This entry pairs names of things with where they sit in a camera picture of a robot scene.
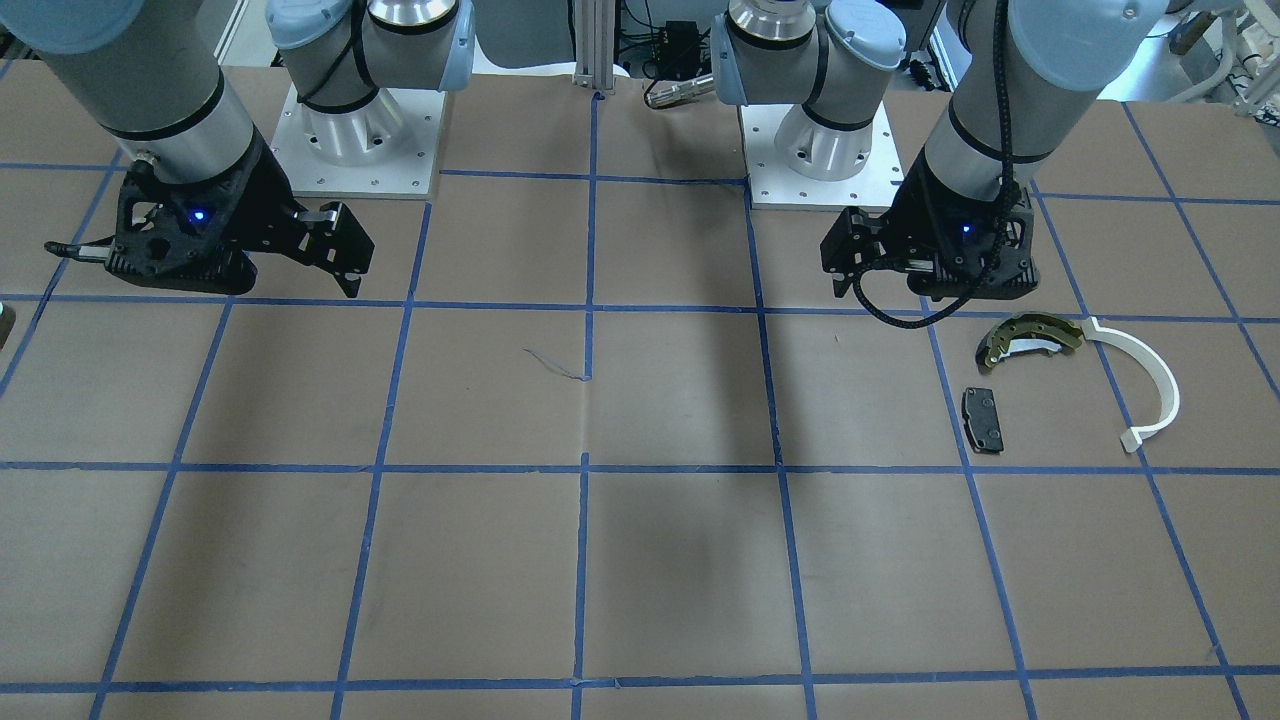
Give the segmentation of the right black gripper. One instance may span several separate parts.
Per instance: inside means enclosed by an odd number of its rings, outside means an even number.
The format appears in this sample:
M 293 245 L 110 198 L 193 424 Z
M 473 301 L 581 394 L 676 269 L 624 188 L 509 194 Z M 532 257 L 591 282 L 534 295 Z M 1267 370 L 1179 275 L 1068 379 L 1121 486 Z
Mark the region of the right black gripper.
M 247 254 L 282 252 L 357 299 L 375 251 L 369 233 L 344 202 L 300 210 L 259 132 L 236 164 L 197 183 L 164 183 L 156 164 L 138 159 L 122 184 L 105 269 L 142 287 L 241 295 L 256 281 Z

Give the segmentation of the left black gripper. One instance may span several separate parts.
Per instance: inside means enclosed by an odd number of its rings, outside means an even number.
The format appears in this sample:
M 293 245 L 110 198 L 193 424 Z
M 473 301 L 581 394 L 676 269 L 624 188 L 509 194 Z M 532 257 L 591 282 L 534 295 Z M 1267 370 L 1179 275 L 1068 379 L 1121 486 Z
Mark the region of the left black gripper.
M 861 208 L 845 208 L 822 240 L 820 263 L 832 277 L 835 297 L 844 299 L 867 272 L 886 269 L 887 251 L 908 273 L 913 292 L 934 301 L 955 299 L 989 265 L 995 249 L 998 263 L 973 297 L 1016 300 L 1030 293 L 1037 288 L 1034 213 L 1025 187 L 1014 187 L 1018 202 L 998 233 L 998 202 L 952 191 L 919 152 L 887 213 L 874 218 Z

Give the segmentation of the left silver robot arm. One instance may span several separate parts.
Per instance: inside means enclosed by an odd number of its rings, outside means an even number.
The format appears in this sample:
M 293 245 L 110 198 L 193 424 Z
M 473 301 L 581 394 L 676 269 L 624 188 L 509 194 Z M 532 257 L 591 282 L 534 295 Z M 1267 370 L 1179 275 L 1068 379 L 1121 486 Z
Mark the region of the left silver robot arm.
M 1158 1 L 950 3 L 972 63 L 888 209 L 845 208 L 822 240 L 835 296 L 861 296 L 869 272 L 902 273 L 934 301 L 1034 291 L 1029 181 L 1162 14 Z M 774 141 L 785 163 L 842 181 L 867 163 L 906 41 L 878 1 L 731 1 L 710 29 L 716 92 L 728 105 L 785 105 Z

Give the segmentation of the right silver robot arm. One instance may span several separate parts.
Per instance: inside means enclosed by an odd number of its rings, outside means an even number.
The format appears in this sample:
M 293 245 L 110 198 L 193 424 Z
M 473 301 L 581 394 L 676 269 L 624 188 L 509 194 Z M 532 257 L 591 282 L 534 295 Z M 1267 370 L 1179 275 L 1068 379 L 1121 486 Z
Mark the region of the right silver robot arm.
M 129 159 L 111 236 L 45 249 L 131 284 L 243 295 L 252 252 L 332 275 L 353 299 L 375 246 L 343 202 L 301 204 L 291 177 L 196 35 L 197 1 L 5 1 L 33 49 Z M 470 1 L 271 1 L 317 159 L 365 167 L 410 143 L 397 90 L 461 91 L 474 68 Z

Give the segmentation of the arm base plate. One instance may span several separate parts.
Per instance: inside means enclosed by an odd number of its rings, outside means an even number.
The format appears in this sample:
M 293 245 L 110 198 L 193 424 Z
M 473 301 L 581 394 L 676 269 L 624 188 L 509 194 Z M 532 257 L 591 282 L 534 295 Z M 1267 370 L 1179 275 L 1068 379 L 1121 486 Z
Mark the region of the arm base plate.
M 741 106 L 753 204 L 774 210 L 883 213 L 904 181 L 883 105 L 855 131 L 818 126 L 799 105 Z
M 298 197 L 433 197 L 448 94 L 383 88 L 355 111 L 326 114 L 289 91 L 269 143 Z

